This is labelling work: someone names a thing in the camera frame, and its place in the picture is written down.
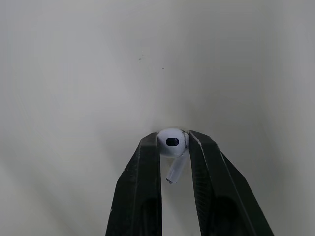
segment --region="white background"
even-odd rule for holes
[[[0,234],[103,236],[140,139],[210,135],[276,236],[315,235],[315,1],[0,0]],[[200,235],[189,165],[163,235]]]

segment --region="wireless earbud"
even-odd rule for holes
[[[188,134],[177,128],[169,128],[160,131],[157,134],[160,143],[160,154],[169,158],[174,158],[174,162],[168,172],[166,180],[170,183],[176,183],[181,176],[186,160],[189,156]]]

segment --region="white earbud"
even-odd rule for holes
[[[176,183],[181,176],[186,160],[188,158],[188,134],[177,128],[169,128],[157,134],[160,143],[160,154],[169,158],[174,158],[174,162],[168,172],[166,180]]]

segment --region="gray wall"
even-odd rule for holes
[[[315,2],[0,0],[0,231],[104,235],[139,140],[216,140],[275,235],[315,235]],[[164,235],[200,235],[189,166]]]

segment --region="clamp jaw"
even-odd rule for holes
[[[273,236],[251,188],[209,136],[189,131],[202,236]],[[158,134],[144,137],[117,181],[105,236],[162,236]]]

